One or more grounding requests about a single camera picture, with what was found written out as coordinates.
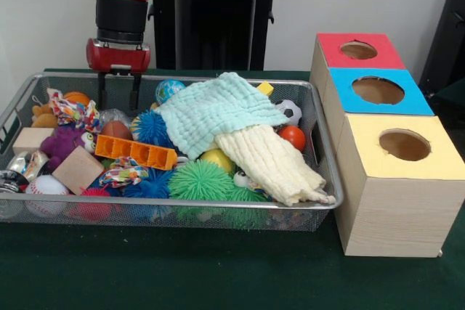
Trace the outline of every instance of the teddy bear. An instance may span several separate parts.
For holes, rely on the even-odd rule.
[[[32,107],[33,122],[31,127],[52,128],[58,127],[57,117],[53,115],[51,107],[45,105],[34,105]]]

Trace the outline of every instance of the yellow box top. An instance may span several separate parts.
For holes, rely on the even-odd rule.
[[[465,163],[438,117],[346,117],[367,176],[465,180]]]

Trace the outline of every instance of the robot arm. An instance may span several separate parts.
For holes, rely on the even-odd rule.
[[[97,0],[97,38],[87,41],[86,56],[89,67],[99,73],[100,108],[108,73],[134,76],[130,105],[137,108],[140,76],[150,62],[150,48],[143,44],[146,16],[147,0]]]

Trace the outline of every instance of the red box top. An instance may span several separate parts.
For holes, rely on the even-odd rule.
[[[405,69],[386,34],[319,33],[329,68]]]

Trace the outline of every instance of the metal basket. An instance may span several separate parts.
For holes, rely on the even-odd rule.
[[[153,94],[158,83],[168,76],[144,76],[140,87],[139,110],[129,110],[129,91],[132,79],[109,76],[107,108],[118,108],[130,116],[148,109],[153,102]],[[189,85],[207,78],[180,78]],[[248,80],[259,85],[260,80]],[[0,221],[48,224],[96,224],[114,226],[152,226],[152,227],[203,227],[231,229],[269,229],[314,232],[326,217],[329,210],[341,204],[343,193],[341,180],[331,150],[328,129],[316,90],[310,83],[302,81],[273,81],[275,90],[271,96],[273,102],[291,99],[302,107],[301,128],[306,135],[311,134],[304,151],[307,164],[321,174],[328,182],[325,191],[334,195],[333,205],[319,203],[300,203],[294,207],[285,207],[280,203],[220,202],[220,201],[184,201],[172,199],[143,199],[127,197],[81,197],[75,195],[29,195],[0,192]],[[13,97],[0,117],[3,139],[0,154],[0,169],[5,169],[13,157],[12,144],[22,127],[31,124],[32,97],[46,102],[47,88],[52,87],[63,92],[81,91],[97,99],[97,75],[93,73],[41,73],[31,76]],[[40,218],[24,207],[28,202],[47,201],[65,203],[64,211],[55,217]],[[17,208],[15,216],[3,216],[2,211]],[[110,215],[104,219],[87,221],[73,217],[72,212],[79,206],[87,213],[98,213],[105,205]]]

